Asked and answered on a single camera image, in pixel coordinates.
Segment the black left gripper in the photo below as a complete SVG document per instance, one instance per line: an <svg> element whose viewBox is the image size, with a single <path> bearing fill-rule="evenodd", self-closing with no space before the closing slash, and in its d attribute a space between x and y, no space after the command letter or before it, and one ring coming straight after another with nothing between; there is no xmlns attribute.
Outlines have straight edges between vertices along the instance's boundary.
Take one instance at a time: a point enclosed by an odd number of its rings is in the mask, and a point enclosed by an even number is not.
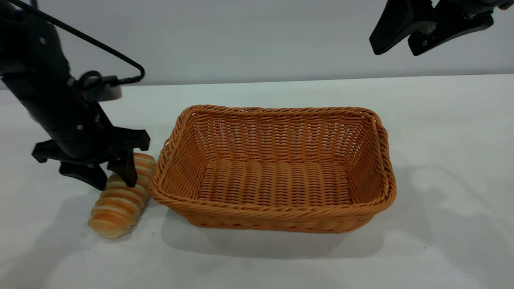
<svg viewBox="0 0 514 289"><path fill-rule="evenodd" d="M39 163L61 162L59 173L103 191L108 177L99 165L108 161L108 170L134 188L138 175L133 148L149 149L146 130L115 127L98 104L90 101L33 101L32 117L50 140L39 142L32 156Z"/></svg>

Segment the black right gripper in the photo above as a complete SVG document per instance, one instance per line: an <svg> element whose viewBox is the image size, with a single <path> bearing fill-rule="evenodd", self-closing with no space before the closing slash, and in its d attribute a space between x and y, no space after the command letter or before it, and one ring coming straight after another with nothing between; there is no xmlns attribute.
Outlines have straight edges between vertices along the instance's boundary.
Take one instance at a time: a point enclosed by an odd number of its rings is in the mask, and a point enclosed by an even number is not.
<svg viewBox="0 0 514 289"><path fill-rule="evenodd" d="M413 55L494 24L494 8L507 10L513 0L388 0L369 42L375 55L389 51L410 35Z"/></svg>

